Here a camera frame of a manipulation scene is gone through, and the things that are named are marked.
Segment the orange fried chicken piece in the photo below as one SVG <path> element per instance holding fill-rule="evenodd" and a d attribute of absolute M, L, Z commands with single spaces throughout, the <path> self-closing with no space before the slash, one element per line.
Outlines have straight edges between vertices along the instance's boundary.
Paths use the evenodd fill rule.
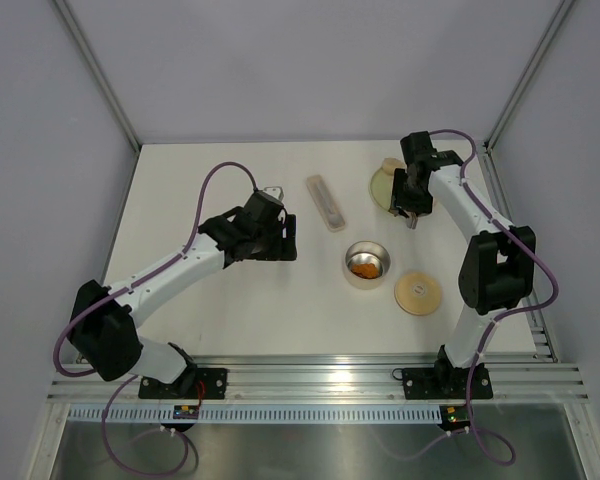
<path fill-rule="evenodd" d="M 381 270 L 374 263 L 353 264 L 350 267 L 352 274 L 365 280 L 374 280 L 382 275 Z"/>

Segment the steel lunch box bowl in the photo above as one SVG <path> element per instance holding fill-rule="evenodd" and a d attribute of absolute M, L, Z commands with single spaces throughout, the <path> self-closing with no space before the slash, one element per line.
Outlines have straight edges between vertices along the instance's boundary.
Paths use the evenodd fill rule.
<path fill-rule="evenodd" d="M 358 241 L 346 250 L 343 274 L 347 282 L 360 290 L 373 290 L 384 281 L 391 268 L 391 257 L 384 246 L 372 241 Z"/>

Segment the metal tongs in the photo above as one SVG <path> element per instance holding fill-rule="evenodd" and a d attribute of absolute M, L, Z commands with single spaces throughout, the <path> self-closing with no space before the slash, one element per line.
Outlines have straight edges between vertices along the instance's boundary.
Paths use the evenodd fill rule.
<path fill-rule="evenodd" d="M 413 212 L 408 212 L 406 215 L 407 227 L 411 230 L 415 230 L 418 224 L 418 216 Z"/>

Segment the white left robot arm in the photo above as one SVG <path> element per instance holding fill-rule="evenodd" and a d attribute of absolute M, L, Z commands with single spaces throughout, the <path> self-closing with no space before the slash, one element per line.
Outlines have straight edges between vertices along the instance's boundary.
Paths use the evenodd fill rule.
<path fill-rule="evenodd" d="M 296 260 L 296 218 L 282 198 L 279 187 L 256 190 L 245 205 L 203 222 L 182 250 L 127 280 L 83 284 L 67 333 L 71 345 L 104 381 L 138 375 L 175 398 L 188 396 L 199 380 L 193 358 L 172 342 L 140 337 L 138 329 L 191 285 L 237 262 Z"/>

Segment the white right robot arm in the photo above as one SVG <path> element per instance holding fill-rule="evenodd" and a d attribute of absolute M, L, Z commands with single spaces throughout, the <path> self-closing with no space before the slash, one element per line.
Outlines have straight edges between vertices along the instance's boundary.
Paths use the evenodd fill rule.
<path fill-rule="evenodd" d="M 536 236 L 517 227 L 474 190 L 466 161 L 453 150 L 439 151 L 427 131 L 400 141 L 405 165 L 394 174 L 390 211 L 415 226 L 441 203 L 467 242 L 458 274 L 464 302 L 450 340 L 430 367 L 400 372 L 408 400 L 490 399 L 489 372 L 481 358 L 498 317 L 511 313 L 533 287 Z"/>

